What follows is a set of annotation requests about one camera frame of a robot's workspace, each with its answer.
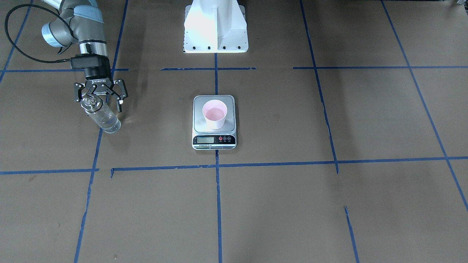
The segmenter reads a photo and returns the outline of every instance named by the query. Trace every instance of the scale platform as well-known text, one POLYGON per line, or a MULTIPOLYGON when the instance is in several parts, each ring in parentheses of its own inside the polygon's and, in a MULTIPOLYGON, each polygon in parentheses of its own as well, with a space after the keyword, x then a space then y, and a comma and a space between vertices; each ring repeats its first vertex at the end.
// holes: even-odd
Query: scale platform
POLYGON ((195 150, 233 149, 237 146, 235 102, 231 95, 200 95, 193 99, 192 147, 195 150), (203 105, 209 100, 220 100, 227 106, 224 125, 213 130, 206 126, 203 105))

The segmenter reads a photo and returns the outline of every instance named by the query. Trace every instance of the floor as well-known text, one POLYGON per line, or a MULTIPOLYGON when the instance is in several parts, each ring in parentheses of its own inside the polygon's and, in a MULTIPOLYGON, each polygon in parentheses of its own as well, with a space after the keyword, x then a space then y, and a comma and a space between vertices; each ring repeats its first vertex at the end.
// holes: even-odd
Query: floor
MULTIPOLYGON (((0 262, 468 261, 455 0, 243 1, 244 54, 184 54, 189 0, 98 2, 129 92, 115 134, 73 101, 83 72, 0 37, 0 262), (192 101, 213 94, 236 99, 239 144, 195 151, 192 101)), ((74 56, 43 41, 54 19, 21 8, 10 33, 74 56)))

